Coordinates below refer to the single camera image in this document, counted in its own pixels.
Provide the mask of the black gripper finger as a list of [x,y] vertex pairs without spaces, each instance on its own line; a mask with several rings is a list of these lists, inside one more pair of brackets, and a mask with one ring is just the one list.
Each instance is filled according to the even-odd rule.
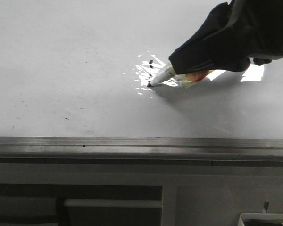
[[214,7],[169,57],[176,74],[245,71],[283,58],[283,0],[233,0]]

